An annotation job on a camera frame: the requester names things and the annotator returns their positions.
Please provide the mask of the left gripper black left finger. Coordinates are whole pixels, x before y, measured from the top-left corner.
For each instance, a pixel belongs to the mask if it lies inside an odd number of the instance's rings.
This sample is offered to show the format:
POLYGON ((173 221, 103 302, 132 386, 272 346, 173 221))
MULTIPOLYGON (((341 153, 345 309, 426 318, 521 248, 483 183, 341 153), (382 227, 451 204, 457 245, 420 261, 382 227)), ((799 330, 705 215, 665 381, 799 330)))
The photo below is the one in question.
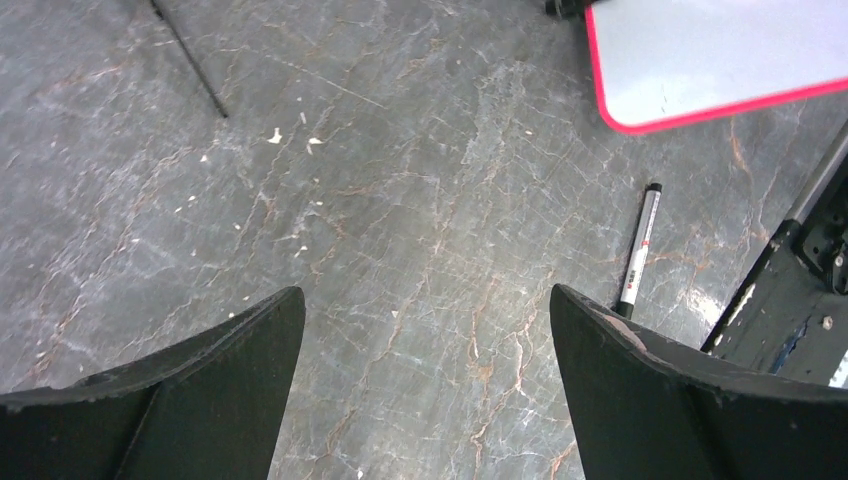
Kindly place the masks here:
POLYGON ((62 388, 1 398, 5 479, 264 479, 306 318, 288 287, 62 388))

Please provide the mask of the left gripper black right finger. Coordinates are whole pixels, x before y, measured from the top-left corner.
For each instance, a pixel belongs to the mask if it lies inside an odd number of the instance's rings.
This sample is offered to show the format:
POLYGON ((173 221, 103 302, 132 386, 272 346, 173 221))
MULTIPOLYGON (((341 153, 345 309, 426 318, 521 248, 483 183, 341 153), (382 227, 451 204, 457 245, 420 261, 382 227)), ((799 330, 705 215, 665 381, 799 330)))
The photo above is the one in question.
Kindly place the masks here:
POLYGON ((709 356, 571 287, 551 337, 589 479, 843 479, 847 394, 709 356))

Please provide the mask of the whiteboard with pink frame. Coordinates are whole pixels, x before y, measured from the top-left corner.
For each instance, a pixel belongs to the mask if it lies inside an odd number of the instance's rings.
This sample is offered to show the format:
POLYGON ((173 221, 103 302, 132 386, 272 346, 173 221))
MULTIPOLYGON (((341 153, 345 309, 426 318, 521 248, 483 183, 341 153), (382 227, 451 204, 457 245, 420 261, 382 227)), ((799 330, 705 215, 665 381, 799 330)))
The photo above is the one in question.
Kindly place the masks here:
POLYGON ((597 1, 586 27, 598 108, 620 133, 847 88, 844 1, 597 1))

